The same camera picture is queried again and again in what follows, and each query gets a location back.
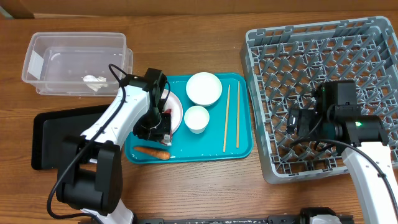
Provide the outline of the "red snack wrapper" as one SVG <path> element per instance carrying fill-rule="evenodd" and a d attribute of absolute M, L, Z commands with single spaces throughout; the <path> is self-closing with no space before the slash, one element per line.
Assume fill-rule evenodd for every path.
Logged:
<path fill-rule="evenodd" d="M 172 144 L 172 110 L 167 109 L 161 114 L 162 121 L 161 131 L 163 132 L 163 140 L 161 143 L 166 146 L 170 146 Z"/>

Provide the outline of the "pink round plate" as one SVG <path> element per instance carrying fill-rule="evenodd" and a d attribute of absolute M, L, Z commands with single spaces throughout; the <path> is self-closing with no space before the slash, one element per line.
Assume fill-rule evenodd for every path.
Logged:
<path fill-rule="evenodd" d="M 183 107 L 174 93 L 164 90 L 161 99 L 164 100 L 166 97 L 167 101 L 165 102 L 164 111 L 168 111 L 171 114 L 171 130 L 172 134 L 174 134 L 182 122 Z"/>

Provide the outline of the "small white cup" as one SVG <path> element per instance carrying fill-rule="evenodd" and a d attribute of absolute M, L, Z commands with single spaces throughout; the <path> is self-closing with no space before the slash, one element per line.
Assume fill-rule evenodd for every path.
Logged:
<path fill-rule="evenodd" d="M 204 132 L 210 121 L 208 110 L 202 106 L 192 106 L 184 114 L 184 122 L 194 134 Z"/>

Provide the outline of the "large white bowl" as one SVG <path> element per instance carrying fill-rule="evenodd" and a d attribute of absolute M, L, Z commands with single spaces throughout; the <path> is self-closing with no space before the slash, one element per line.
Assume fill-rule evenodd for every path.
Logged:
<path fill-rule="evenodd" d="M 223 87 L 220 79 L 209 72 L 192 75 L 186 84 L 188 98 L 196 105 L 211 106 L 221 96 Z"/>

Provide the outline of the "white tissue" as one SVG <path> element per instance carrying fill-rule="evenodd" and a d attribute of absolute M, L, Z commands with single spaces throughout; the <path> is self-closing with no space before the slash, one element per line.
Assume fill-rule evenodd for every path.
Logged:
<path fill-rule="evenodd" d="M 105 77 L 95 77 L 93 75 L 86 75 L 83 77 L 83 81 L 86 83 L 87 87 L 97 92 L 101 88 L 108 87 Z"/>

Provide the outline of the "wooden chopstick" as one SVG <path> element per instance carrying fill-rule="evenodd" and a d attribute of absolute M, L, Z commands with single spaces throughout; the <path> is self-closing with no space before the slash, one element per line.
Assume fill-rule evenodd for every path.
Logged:
<path fill-rule="evenodd" d="M 239 148 L 239 129 L 240 129 L 240 81 L 238 81 L 238 87 L 237 87 L 236 148 Z"/>
<path fill-rule="evenodd" d="M 225 122 L 224 122 L 223 152 L 226 152 L 226 143 L 227 143 L 227 136 L 228 136 L 230 89 L 231 89 L 231 87 L 230 87 L 230 85 L 228 85 L 228 93 L 227 93 L 227 100 L 226 100 L 226 116 L 225 116 Z"/>

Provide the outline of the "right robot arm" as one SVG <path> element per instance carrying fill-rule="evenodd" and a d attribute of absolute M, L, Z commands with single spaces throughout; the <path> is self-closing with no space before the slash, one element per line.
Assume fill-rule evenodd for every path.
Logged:
<path fill-rule="evenodd" d="M 291 108 L 290 143 L 323 142 L 335 147 L 354 182 L 366 223 L 397 223 L 397 181 L 389 138 L 377 115 L 362 115 L 351 80 L 320 84 L 312 93 L 312 110 Z"/>

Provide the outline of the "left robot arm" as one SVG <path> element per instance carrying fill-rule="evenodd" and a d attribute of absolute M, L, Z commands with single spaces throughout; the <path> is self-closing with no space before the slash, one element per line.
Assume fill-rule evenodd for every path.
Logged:
<path fill-rule="evenodd" d="M 161 96 L 170 88 L 161 70 L 148 68 L 140 77 L 108 68 L 119 84 L 118 94 L 102 116 L 79 136 L 60 146 L 57 181 L 47 199 L 47 212 L 57 220 L 90 217 L 96 223 L 137 222 L 121 200 L 121 148 L 129 134 L 169 146 L 171 115 Z"/>

